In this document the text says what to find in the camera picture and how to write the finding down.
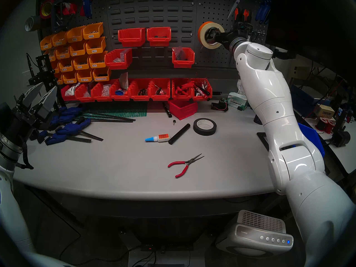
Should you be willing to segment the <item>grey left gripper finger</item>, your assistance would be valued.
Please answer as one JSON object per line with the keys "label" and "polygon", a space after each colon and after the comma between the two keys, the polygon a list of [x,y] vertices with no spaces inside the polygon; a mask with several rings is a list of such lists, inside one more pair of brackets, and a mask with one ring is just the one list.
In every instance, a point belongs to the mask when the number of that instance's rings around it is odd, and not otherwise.
{"label": "grey left gripper finger", "polygon": [[19,109],[30,109],[33,100],[37,97],[43,84],[43,82],[40,82],[28,89],[26,93],[21,94],[17,100],[17,107]]}
{"label": "grey left gripper finger", "polygon": [[46,93],[38,104],[29,110],[29,114],[45,122],[51,115],[51,109],[57,97],[57,86]]}

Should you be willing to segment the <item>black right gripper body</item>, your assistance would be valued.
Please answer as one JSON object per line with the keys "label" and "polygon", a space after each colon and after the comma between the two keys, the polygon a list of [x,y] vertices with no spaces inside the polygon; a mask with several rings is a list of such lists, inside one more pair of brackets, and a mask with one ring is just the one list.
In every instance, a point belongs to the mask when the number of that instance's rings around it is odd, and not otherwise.
{"label": "black right gripper body", "polygon": [[236,48],[240,44],[247,42],[247,35],[247,29],[234,29],[230,32],[224,32],[220,37],[221,44],[224,48]]}

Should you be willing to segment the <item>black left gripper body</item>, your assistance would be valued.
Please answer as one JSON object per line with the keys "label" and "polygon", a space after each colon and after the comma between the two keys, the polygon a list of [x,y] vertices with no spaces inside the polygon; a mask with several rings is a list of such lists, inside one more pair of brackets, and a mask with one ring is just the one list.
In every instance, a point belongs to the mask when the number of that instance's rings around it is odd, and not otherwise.
{"label": "black left gripper body", "polygon": [[10,109],[6,102],[0,104],[0,139],[2,145],[24,147],[33,127],[29,124],[31,118],[29,109]]}

